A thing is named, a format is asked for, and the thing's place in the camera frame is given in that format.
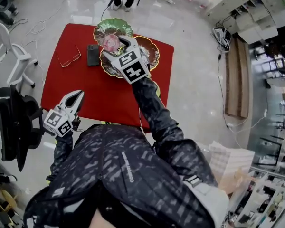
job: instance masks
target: white tiled floor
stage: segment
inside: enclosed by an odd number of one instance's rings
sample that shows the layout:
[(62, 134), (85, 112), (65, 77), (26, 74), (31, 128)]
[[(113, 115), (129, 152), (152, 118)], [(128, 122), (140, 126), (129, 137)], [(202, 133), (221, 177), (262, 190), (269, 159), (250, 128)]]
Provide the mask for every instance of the white tiled floor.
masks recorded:
[[(32, 40), (38, 41), (38, 61), (46, 75), (50, 60), (59, 37), (67, 23), (97, 25), (109, 0), (66, 0), (61, 10), (46, 22), (46, 28), (39, 34), (28, 34), (41, 20), (53, 15), (63, 0), (15, 0), (19, 9), (18, 19), (28, 18), (28, 23), (19, 25), (12, 33), (12, 42), (23, 45)], [(139, 6), (133, 5), (130, 13), (123, 9), (108, 9), (104, 18), (118, 17), (131, 24), (134, 32), (174, 46), (173, 67), (169, 91), (168, 108), (171, 115), (180, 123), (187, 138), (202, 144), (217, 141), (226, 147), (237, 147), (233, 134), (225, 127), (222, 116), (222, 97), (218, 82), (217, 44), (210, 36), (211, 26), (197, 13), (192, 3), (174, 0), (175, 5), (164, 0), (141, 0)], [(35, 55), (35, 43), (25, 49)], [(40, 103), (43, 84), (41, 69), (32, 67), (27, 70), (36, 88), (23, 85), (22, 93), (32, 95)], [(225, 92), (225, 60), (221, 60), (220, 78)], [(228, 122), (239, 121), (226, 116)], [(92, 120), (83, 119), (80, 128), (86, 129)], [(242, 128), (248, 128), (248, 120)], [(239, 134), (238, 142), (246, 147), (249, 131)], [(53, 143), (54, 138), (44, 136), (44, 141)], [(29, 150), (26, 165), (20, 173), (16, 161), (0, 163), (10, 173), (18, 177), (22, 191), (19, 199), (25, 204), (31, 196), (46, 185), (45, 177), (53, 160), (53, 150), (40, 145)]]

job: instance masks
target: desk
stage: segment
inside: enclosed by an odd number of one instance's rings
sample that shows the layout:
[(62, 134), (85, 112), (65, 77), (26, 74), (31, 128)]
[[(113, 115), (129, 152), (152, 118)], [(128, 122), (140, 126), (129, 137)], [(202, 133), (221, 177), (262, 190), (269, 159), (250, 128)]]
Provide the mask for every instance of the desk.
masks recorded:
[[(77, 53), (81, 57), (62, 68), (53, 54), (43, 89), (41, 106), (53, 109), (67, 93), (81, 89), (85, 98), (79, 116), (118, 124), (140, 126), (138, 105), (132, 87), (124, 79), (109, 76), (101, 66), (87, 66), (87, 45), (97, 44), (93, 32), (95, 26), (67, 24), (56, 46), (61, 62), (70, 60)], [(161, 89), (161, 100), (168, 101), (168, 91), (174, 48), (168, 44), (152, 40), (160, 51), (157, 67), (151, 72), (152, 79)], [(147, 121), (142, 119), (148, 129)]]

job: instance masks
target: black office chair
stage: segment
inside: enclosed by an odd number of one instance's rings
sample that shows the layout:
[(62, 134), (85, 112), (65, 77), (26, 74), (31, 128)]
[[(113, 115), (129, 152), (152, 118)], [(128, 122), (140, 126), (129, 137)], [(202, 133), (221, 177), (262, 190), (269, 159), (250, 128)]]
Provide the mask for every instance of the black office chair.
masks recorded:
[[(28, 149), (36, 149), (45, 130), (43, 128), (43, 109), (31, 96), (22, 96), (11, 85), (0, 88), (0, 130), (2, 137), (2, 161), (17, 159), (22, 171)], [(39, 128), (32, 121), (39, 119)]]

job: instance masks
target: green plate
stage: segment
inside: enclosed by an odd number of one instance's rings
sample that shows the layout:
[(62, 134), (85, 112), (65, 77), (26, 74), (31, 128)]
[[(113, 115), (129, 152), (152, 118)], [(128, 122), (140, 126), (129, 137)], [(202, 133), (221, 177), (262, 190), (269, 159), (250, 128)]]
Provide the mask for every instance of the green plate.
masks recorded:
[(117, 36), (133, 36), (132, 27), (122, 19), (104, 19), (101, 21), (97, 27), (94, 29), (94, 39), (98, 44), (102, 45), (102, 40), (110, 34), (115, 34)]

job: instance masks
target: wooden board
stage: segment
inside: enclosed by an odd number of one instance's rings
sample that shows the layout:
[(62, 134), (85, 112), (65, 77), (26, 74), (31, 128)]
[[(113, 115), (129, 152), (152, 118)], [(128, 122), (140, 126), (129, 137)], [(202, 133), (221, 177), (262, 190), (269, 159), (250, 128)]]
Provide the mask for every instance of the wooden board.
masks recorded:
[(249, 79), (246, 45), (232, 38), (226, 54), (226, 102), (225, 113), (247, 118), (249, 109)]

